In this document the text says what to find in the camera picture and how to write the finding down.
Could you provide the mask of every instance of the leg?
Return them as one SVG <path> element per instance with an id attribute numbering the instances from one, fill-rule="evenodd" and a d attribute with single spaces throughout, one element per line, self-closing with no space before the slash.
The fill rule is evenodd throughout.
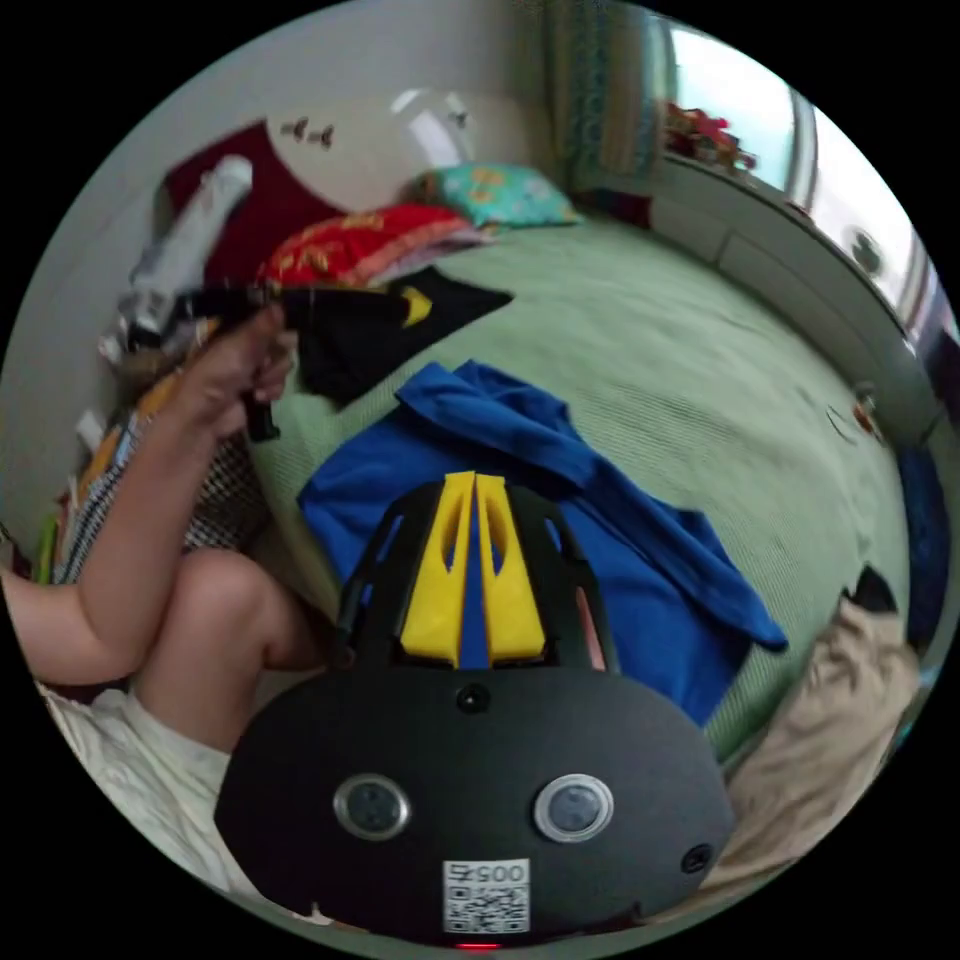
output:
<path id="1" fill-rule="evenodd" d="M 161 723 L 229 753 L 263 670 L 324 665 L 323 641 L 293 596 L 238 553 L 200 550 L 180 565 L 157 641 L 133 692 Z"/>

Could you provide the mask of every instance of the sticker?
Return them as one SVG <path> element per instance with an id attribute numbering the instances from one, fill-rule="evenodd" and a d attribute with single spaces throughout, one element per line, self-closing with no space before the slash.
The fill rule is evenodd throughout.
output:
<path id="1" fill-rule="evenodd" d="M 445 933 L 528 933 L 529 860 L 444 860 Z"/>

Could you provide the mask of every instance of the teal pillow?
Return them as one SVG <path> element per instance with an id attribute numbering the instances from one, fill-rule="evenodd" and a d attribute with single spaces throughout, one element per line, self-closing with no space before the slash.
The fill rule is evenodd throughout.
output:
<path id="1" fill-rule="evenodd" d="M 542 173 L 509 163 L 467 163 L 420 178 L 427 203 L 455 210 L 475 227 L 581 223 L 570 200 Z"/>

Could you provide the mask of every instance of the green bedsheet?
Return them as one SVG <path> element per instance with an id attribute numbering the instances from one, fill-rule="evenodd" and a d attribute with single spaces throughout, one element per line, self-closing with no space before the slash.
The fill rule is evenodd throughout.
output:
<path id="1" fill-rule="evenodd" d="M 831 425 L 828 405 L 849 416 L 849 387 L 770 308 L 655 237 L 599 216 L 510 233 L 440 267 L 516 299 L 342 412 L 292 390 L 275 410 L 282 438 L 255 450 L 282 539 L 326 611 L 337 589 L 296 495 L 340 444 L 395 406 L 393 391 L 411 374 L 428 361 L 452 368 L 468 359 L 565 399 L 584 439 L 639 487 L 704 511 L 783 626 L 789 652 L 754 650 L 709 724 L 720 759 L 769 719 L 864 563 L 906 609 L 894 459 L 866 434 L 846 427 L 844 439 Z"/>

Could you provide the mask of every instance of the red pillow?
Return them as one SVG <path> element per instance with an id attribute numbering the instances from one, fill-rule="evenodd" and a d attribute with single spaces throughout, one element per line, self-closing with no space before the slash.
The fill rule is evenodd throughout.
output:
<path id="1" fill-rule="evenodd" d="M 253 283 L 257 270 L 291 234 L 344 211 L 312 193 L 277 156 L 266 121 L 214 143 L 171 170 L 164 180 L 179 214 L 201 178 L 229 154 L 253 164 L 253 189 L 233 212 L 204 270 L 208 283 Z"/>
<path id="2" fill-rule="evenodd" d="M 290 237 L 263 264 L 257 279 L 286 287 L 318 282 L 362 287 L 397 261 L 464 231 L 477 233 L 445 207 L 408 203 L 351 213 Z"/>

